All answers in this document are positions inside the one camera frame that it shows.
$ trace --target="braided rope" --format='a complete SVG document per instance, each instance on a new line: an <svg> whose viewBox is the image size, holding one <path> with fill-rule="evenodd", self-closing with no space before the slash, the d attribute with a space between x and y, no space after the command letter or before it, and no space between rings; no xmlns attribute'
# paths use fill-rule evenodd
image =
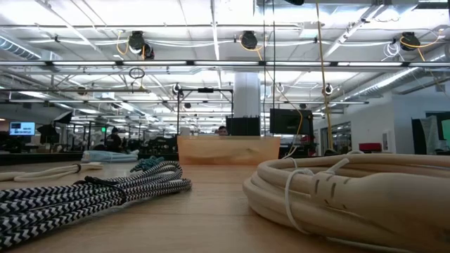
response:
<svg viewBox="0 0 450 253"><path fill-rule="evenodd" d="M105 182L100 184L0 191L0 250L123 202L191 189L177 162L142 170L135 176L99 179Z"/></svg>

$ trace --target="wooden table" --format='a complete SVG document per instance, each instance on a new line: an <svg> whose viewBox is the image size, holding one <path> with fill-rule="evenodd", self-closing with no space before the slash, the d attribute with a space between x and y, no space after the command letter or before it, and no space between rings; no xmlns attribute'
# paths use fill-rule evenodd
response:
<svg viewBox="0 0 450 253"><path fill-rule="evenodd" d="M74 162L0 167L39 171ZM134 164L105 164L103 171L69 175L56 181L0 183L1 189L68 185L86 175L126 176ZM255 167L187 166L193 189L125 204L42 235L9 252L373 252L302 235L253 212L242 182Z"/></svg>

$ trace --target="person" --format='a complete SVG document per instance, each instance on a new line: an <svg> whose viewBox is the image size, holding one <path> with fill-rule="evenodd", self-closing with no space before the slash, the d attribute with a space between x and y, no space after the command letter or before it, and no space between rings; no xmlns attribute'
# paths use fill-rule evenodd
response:
<svg viewBox="0 0 450 253"><path fill-rule="evenodd" d="M220 136L228 136L228 131L226 130L225 126L220 126L217 130L217 134L219 134Z"/></svg>
<svg viewBox="0 0 450 253"><path fill-rule="evenodd" d="M119 129L116 127L112 128L111 134L106 138L106 150L110 152L120 153L122 145L122 140L120 139Z"/></svg>

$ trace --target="coiled cable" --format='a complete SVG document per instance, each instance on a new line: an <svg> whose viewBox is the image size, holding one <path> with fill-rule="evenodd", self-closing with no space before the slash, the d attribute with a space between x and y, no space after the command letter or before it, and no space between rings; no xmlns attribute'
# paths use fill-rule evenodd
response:
<svg viewBox="0 0 450 253"><path fill-rule="evenodd" d="M294 161L263 162L244 182L249 205L261 216L325 238L450 252L450 157L350 154Z"/></svg>
<svg viewBox="0 0 450 253"><path fill-rule="evenodd" d="M71 186L0 191L0 250L96 212L145 197L191 189L177 162L161 162L135 176L87 176Z"/></svg>

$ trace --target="table surface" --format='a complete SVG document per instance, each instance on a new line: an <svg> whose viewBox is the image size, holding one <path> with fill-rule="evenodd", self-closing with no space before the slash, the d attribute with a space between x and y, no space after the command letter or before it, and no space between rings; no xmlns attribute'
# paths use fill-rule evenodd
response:
<svg viewBox="0 0 450 253"><path fill-rule="evenodd" d="M0 167L41 171L57 162ZM2 182L0 189L69 185L86 175L127 176L134 164L105 164L101 171L34 183ZM303 235L267 221L248 207L242 182L254 166L185 166L192 191L127 203L63 226L9 252L374 252Z"/></svg>

